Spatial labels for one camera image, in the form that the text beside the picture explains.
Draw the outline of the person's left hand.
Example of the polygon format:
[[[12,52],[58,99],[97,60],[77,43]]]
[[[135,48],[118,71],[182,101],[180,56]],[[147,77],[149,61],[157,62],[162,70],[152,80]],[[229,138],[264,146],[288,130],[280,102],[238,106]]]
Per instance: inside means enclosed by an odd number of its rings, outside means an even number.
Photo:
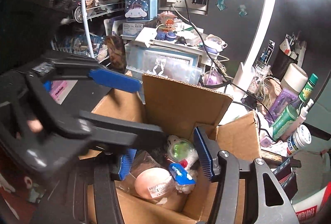
[[[33,133],[40,133],[43,130],[43,126],[38,119],[27,120],[27,125]],[[16,139],[21,139],[21,137],[21,128],[18,127]]]

